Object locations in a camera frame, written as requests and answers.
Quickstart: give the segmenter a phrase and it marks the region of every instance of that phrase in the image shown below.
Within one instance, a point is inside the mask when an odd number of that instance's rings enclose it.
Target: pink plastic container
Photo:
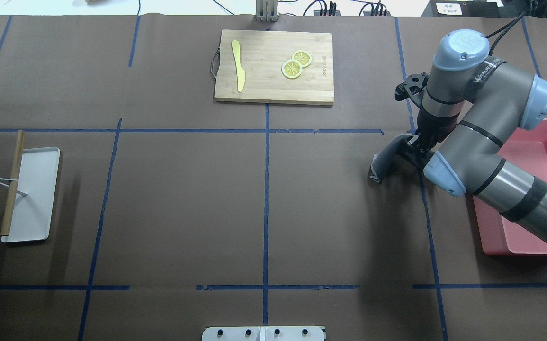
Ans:
[[[532,131],[518,129],[499,155],[547,183],[547,119]],[[547,255],[547,243],[473,197],[482,248],[488,255]]]

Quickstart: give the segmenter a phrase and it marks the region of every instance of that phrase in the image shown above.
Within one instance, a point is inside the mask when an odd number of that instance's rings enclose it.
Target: lemon slice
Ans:
[[[303,72],[303,67],[301,63],[299,63],[296,60],[287,60],[282,64],[282,74],[286,78],[290,78],[291,80],[294,80],[298,76],[301,75]]]
[[[302,67],[308,67],[312,62],[311,54],[305,50],[294,52],[294,54],[292,54],[292,59],[301,63]]]

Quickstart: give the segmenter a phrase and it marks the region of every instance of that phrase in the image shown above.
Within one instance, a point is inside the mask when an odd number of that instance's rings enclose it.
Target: cutting board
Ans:
[[[241,48],[245,86],[237,91],[232,41]],[[221,63],[216,75],[215,100],[253,103],[285,103],[332,106],[334,67],[332,34],[222,30]],[[312,64],[294,80],[282,74],[282,64],[297,50],[312,55]]]

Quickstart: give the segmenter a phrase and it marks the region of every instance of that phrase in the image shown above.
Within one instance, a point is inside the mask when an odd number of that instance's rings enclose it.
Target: wooden rod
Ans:
[[[23,158],[23,146],[25,145],[25,132],[19,130],[16,136],[16,149],[14,150],[14,160],[12,161],[12,171],[10,179],[18,179],[20,174],[20,161]],[[14,202],[16,201],[16,190],[18,181],[10,181],[8,196],[6,198],[6,207],[4,208],[4,219],[2,221],[1,235],[10,234],[10,225],[12,224],[12,213],[14,212]]]

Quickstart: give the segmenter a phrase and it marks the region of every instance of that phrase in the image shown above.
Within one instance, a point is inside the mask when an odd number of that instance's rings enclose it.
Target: yellow knife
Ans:
[[[242,69],[242,63],[240,60],[239,41],[232,41],[233,57],[236,60],[237,71],[237,92],[243,91],[243,85],[246,83],[246,71]]]

